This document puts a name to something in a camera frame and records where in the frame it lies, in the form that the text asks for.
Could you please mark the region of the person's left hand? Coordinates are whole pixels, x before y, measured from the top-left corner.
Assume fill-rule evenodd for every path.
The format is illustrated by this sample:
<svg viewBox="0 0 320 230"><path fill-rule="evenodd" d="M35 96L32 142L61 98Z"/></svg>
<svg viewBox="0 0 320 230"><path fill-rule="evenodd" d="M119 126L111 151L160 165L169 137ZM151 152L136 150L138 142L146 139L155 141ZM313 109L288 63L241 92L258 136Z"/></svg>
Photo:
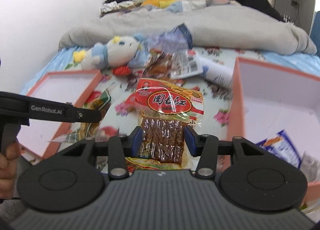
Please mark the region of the person's left hand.
<svg viewBox="0 0 320 230"><path fill-rule="evenodd" d="M17 174L17 161L21 155L21 146L18 142L10 144L0 160L0 197L8 200L13 197Z"/></svg>

